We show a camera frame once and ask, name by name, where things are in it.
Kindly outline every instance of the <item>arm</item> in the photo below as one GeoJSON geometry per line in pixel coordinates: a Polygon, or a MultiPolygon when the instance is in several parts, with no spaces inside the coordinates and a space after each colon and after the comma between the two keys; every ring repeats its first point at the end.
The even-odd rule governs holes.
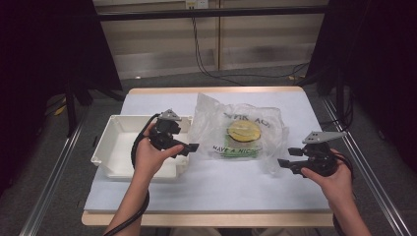
{"type": "MultiPolygon", "coordinates": [[[[153,125],[149,125],[144,135],[149,134],[153,125]]],[[[141,208],[147,196],[150,180],[162,166],[163,161],[171,155],[180,152],[184,147],[175,146],[167,150],[160,151],[153,147],[149,139],[142,139],[136,152],[135,173],[132,182],[126,191],[125,197],[117,209],[113,219],[107,226],[105,233],[123,223],[126,219],[134,215],[141,208]]],[[[140,235],[141,221],[139,218],[131,225],[120,231],[117,235],[140,235]]]]}
{"type": "Polygon", "coordinates": [[[371,235],[353,200],[350,170],[342,161],[338,161],[337,171],[328,177],[323,177],[308,168],[302,168],[301,172],[322,188],[328,205],[347,236],[371,235]]]}

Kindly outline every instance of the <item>clear plastic bag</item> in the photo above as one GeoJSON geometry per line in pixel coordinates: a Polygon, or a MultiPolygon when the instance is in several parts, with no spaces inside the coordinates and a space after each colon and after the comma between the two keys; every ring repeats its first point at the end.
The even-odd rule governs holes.
{"type": "Polygon", "coordinates": [[[199,93],[188,138],[190,143],[200,144],[197,154],[203,158],[262,159],[274,172],[287,136],[278,108],[222,104],[199,93]]]}

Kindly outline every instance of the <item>plastic container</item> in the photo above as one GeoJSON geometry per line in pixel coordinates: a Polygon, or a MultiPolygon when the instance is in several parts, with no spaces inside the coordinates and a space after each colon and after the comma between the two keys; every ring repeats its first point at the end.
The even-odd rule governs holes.
{"type": "MultiPolygon", "coordinates": [[[[134,173],[131,160],[133,142],[148,122],[151,116],[110,116],[104,132],[98,142],[91,162],[100,165],[109,178],[131,179],[134,173]]],[[[188,131],[192,117],[181,116],[178,122],[181,132],[174,135],[174,139],[188,143],[188,131]]],[[[188,167],[189,157],[177,155],[176,158],[167,158],[153,179],[172,179],[184,173],[188,167]]]]}

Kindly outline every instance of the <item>human hand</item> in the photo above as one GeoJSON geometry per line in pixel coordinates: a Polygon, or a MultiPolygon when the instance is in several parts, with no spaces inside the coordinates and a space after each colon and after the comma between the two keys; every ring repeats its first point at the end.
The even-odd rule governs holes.
{"type": "MultiPolygon", "coordinates": [[[[144,131],[144,136],[149,135],[150,129],[154,123],[150,124],[144,131]]],[[[135,175],[141,175],[151,179],[153,175],[160,169],[162,163],[168,157],[177,154],[184,147],[182,145],[174,146],[166,150],[158,150],[151,143],[148,138],[143,138],[136,150],[135,175]]]]}
{"type": "MultiPolygon", "coordinates": [[[[339,154],[335,149],[331,151],[336,155],[339,154]]],[[[328,177],[324,177],[308,168],[301,169],[301,172],[307,178],[313,180],[322,188],[331,208],[353,201],[350,170],[341,160],[337,161],[337,165],[336,172],[328,177]]]]}

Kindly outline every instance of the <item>black cable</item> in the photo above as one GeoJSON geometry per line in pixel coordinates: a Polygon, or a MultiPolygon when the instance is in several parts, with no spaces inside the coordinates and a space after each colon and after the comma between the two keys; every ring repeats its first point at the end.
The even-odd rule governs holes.
{"type": "Polygon", "coordinates": [[[145,137],[144,132],[148,128],[150,122],[156,117],[158,117],[160,114],[154,114],[145,124],[144,128],[141,130],[141,132],[138,134],[138,136],[133,141],[132,150],[131,150],[131,159],[132,159],[132,165],[133,168],[135,168],[135,162],[136,162],[136,150],[138,149],[139,142],[145,137]]]}
{"type": "Polygon", "coordinates": [[[224,79],[225,77],[261,77],[261,78],[271,78],[271,79],[279,79],[279,78],[283,78],[283,77],[288,77],[288,76],[291,76],[291,75],[293,75],[293,74],[295,74],[295,73],[297,73],[297,72],[299,72],[299,71],[301,71],[306,65],[308,65],[309,63],[303,63],[303,64],[299,64],[299,65],[296,65],[295,66],[295,68],[296,67],[299,67],[299,66],[301,66],[301,65],[303,65],[301,68],[299,68],[299,69],[297,69],[297,70],[295,70],[295,68],[293,68],[293,71],[292,71],[292,73],[289,73],[289,74],[286,74],[286,75],[280,75],[280,76],[266,76],[266,75],[251,75],[251,74],[246,74],[246,75],[239,75],[239,74],[235,74],[235,75],[222,75],[222,76],[214,76],[214,75],[212,75],[211,73],[209,73],[207,70],[206,70],[206,68],[205,68],[205,66],[204,66],[204,64],[203,64],[203,60],[202,60],[202,56],[201,56],[201,53],[200,53],[200,46],[199,46],[199,40],[198,40],[198,35],[197,35],[197,25],[196,25],[196,19],[195,18],[192,18],[192,21],[193,21],[193,29],[194,29],[194,41],[195,41],[195,49],[196,49],[196,60],[197,60],[197,65],[198,65],[198,67],[199,67],[199,70],[204,74],[204,75],[206,75],[206,76],[208,76],[208,77],[212,77],[212,78],[214,78],[214,79],[217,79],[217,80],[223,80],[223,81],[227,81],[227,82],[230,82],[230,83],[233,83],[233,84],[236,84],[236,85],[238,85],[238,86],[244,86],[244,85],[242,85],[242,84],[240,84],[240,83],[237,83],[237,82],[234,82],[234,81],[231,81],[231,80],[227,80],[227,79],[224,79]]]}
{"type": "Polygon", "coordinates": [[[292,77],[294,78],[294,81],[293,81],[293,83],[292,83],[292,85],[293,86],[295,86],[296,84],[297,84],[297,80],[296,80],[296,77],[295,77],[295,73],[297,73],[297,72],[299,72],[299,71],[301,71],[304,67],[306,67],[308,64],[310,64],[310,62],[308,62],[308,63],[301,63],[301,64],[298,64],[298,65],[296,65],[295,67],[293,67],[292,68],[292,77]]]}
{"type": "MultiPolygon", "coordinates": [[[[338,153],[338,154],[334,153],[333,156],[336,159],[341,160],[347,166],[347,168],[350,170],[350,177],[351,177],[352,182],[353,182],[353,179],[355,177],[353,175],[353,165],[352,165],[352,162],[350,161],[350,159],[347,156],[343,155],[342,153],[338,153]]],[[[338,222],[337,217],[336,217],[335,214],[333,214],[332,220],[333,220],[334,229],[336,230],[337,234],[340,235],[340,236],[345,236],[346,234],[343,232],[343,230],[340,226],[340,223],[338,222]]]]}
{"type": "MultiPolygon", "coordinates": [[[[147,123],[142,128],[141,132],[138,134],[138,136],[135,138],[135,141],[133,142],[132,151],[131,151],[131,158],[132,158],[133,168],[135,168],[136,151],[138,149],[139,142],[143,138],[146,138],[147,137],[147,136],[144,135],[145,130],[148,128],[150,122],[152,122],[152,120],[154,118],[158,117],[158,116],[159,116],[159,114],[154,114],[152,117],[150,117],[150,119],[147,121],[147,123]]],[[[130,218],[128,218],[123,223],[119,224],[118,226],[114,227],[112,230],[110,230],[107,233],[105,233],[104,236],[115,235],[118,232],[120,232],[123,229],[125,229],[126,227],[128,227],[129,225],[131,225],[133,222],[135,222],[137,219],[139,219],[145,213],[145,211],[148,208],[148,205],[149,205],[149,191],[147,192],[147,197],[145,198],[145,201],[142,204],[141,208],[138,210],[138,212],[136,212],[134,215],[132,215],[130,218]]]]}
{"type": "Polygon", "coordinates": [[[202,55],[201,55],[201,53],[200,53],[199,40],[198,40],[198,36],[197,36],[196,19],[195,19],[195,18],[192,18],[192,21],[193,21],[193,28],[194,28],[194,42],[195,42],[195,48],[196,48],[196,60],[197,60],[197,65],[199,66],[200,71],[201,71],[204,75],[206,75],[206,76],[208,76],[208,77],[212,77],[212,78],[217,79],[217,80],[227,81],[227,82],[230,82],[230,83],[232,83],[232,84],[236,84],[236,85],[238,85],[238,86],[243,87],[244,85],[242,85],[242,84],[240,84],[240,83],[237,83],[237,82],[234,82],[234,81],[230,81],[230,80],[224,79],[224,78],[222,78],[222,77],[217,77],[217,76],[214,76],[214,75],[210,74],[210,73],[206,70],[206,68],[205,68],[205,67],[204,67],[204,65],[203,65],[202,55]]]}
{"type": "Polygon", "coordinates": [[[118,232],[122,231],[123,229],[131,225],[133,222],[135,222],[145,213],[145,210],[147,210],[148,205],[149,205],[149,191],[147,192],[147,197],[145,198],[145,201],[142,204],[141,208],[138,210],[138,212],[136,212],[134,215],[128,218],[125,222],[119,224],[118,226],[114,227],[112,230],[105,233],[104,236],[116,235],[118,232]]]}
{"type": "Polygon", "coordinates": [[[318,228],[314,228],[314,230],[316,231],[316,233],[317,233],[318,236],[322,236],[322,234],[320,233],[320,231],[319,231],[318,228]]]}
{"type": "Polygon", "coordinates": [[[55,105],[56,103],[58,103],[58,102],[62,101],[64,98],[65,98],[65,95],[63,95],[62,97],[60,97],[58,100],[56,100],[56,101],[52,102],[51,104],[47,105],[47,106],[46,106],[46,109],[48,109],[49,107],[51,107],[51,106],[55,105]]]}

